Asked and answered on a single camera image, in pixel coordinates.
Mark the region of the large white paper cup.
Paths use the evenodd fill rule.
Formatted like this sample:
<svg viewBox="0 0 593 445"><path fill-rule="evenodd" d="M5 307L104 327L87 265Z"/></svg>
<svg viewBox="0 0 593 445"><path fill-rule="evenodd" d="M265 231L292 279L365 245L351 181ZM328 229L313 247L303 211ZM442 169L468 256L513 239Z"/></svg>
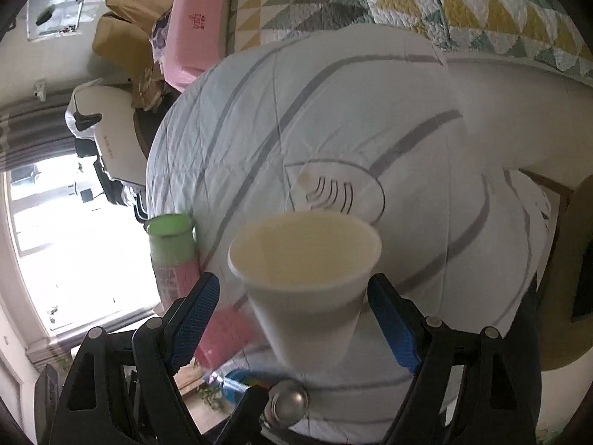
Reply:
<svg viewBox="0 0 593 445"><path fill-rule="evenodd" d="M347 354L381 253L380 235L357 217L295 211L243 226L227 260L276 359L317 373Z"/></svg>

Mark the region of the white massage chair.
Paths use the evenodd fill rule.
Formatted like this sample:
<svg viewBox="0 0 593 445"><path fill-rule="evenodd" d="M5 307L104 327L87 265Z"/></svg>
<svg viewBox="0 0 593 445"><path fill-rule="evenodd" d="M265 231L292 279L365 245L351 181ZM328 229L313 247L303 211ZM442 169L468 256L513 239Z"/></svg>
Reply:
<svg viewBox="0 0 593 445"><path fill-rule="evenodd" d="M64 119L74 137L75 153L95 160L93 168L106 200L131 207L136 220L145 223L147 153L135 116L131 92L104 85L98 78L72 91Z"/></svg>

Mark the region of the striped white tablecloth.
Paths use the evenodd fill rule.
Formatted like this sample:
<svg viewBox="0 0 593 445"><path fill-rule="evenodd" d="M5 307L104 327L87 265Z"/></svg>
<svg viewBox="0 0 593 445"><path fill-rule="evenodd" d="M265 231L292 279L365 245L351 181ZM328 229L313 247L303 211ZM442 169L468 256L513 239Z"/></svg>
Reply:
<svg viewBox="0 0 593 445"><path fill-rule="evenodd" d="M358 24L237 52L191 83L148 157L151 215L185 213L221 301L250 304L227 264L238 228L326 209L376 228L380 272L455 330L495 327L530 411L542 399L536 275L549 234L542 189L466 146L443 54Z"/></svg>

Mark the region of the pink plastic cup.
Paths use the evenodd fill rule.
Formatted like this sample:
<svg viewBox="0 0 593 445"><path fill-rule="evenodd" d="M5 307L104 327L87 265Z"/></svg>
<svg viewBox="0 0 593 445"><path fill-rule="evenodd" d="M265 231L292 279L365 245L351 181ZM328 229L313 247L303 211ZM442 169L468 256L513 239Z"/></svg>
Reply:
<svg viewBox="0 0 593 445"><path fill-rule="evenodd" d="M250 345L257 337L254 320L233 307L216 309L195 352L201 368L214 371Z"/></svg>

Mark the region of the wall whiteboard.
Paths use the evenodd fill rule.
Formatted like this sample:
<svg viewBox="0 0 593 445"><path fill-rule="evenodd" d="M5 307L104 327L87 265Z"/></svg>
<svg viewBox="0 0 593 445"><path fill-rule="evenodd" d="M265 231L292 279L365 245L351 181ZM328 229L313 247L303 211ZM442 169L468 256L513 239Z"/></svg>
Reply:
<svg viewBox="0 0 593 445"><path fill-rule="evenodd" d="M26 36L28 41L75 33L79 29L85 0L28 0Z"/></svg>

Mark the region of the black CoolTowel can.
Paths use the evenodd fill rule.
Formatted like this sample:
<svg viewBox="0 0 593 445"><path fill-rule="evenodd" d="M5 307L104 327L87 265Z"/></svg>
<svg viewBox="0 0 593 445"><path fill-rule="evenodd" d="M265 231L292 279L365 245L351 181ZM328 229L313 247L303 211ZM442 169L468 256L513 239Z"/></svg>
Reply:
<svg viewBox="0 0 593 445"><path fill-rule="evenodd" d="M260 413L272 429L288 429L305 418L309 394L295 379L235 369L222 379L223 397L233 405Z"/></svg>

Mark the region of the grey right curtain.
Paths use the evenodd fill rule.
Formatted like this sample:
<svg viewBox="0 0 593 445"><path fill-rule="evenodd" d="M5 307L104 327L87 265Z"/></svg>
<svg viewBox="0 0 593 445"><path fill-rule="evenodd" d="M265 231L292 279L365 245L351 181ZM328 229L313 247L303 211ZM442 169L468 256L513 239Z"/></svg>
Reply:
<svg viewBox="0 0 593 445"><path fill-rule="evenodd" d="M69 92L48 95L44 102L23 99L1 109L2 172L74 152L74 135L65 123Z"/></svg>

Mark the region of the green and pink jar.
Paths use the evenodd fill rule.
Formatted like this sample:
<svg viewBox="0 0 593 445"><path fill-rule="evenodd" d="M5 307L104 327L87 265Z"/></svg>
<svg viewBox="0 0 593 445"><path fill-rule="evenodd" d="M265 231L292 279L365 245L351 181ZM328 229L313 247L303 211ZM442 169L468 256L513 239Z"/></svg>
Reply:
<svg viewBox="0 0 593 445"><path fill-rule="evenodd" d="M163 309L185 297L200 277L194 221L185 214L163 214L144 225L151 264Z"/></svg>

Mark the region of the pink folded blanket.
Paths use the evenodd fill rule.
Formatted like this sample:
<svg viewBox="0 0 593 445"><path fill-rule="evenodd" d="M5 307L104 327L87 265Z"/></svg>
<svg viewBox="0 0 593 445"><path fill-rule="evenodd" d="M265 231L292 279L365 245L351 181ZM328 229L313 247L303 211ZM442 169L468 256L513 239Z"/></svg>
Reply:
<svg viewBox="0 0 593 445"><path fill-rule="evenodd" d="M165 81L183 92L220 61L224 0L173 0L163 61Z"/></svg>

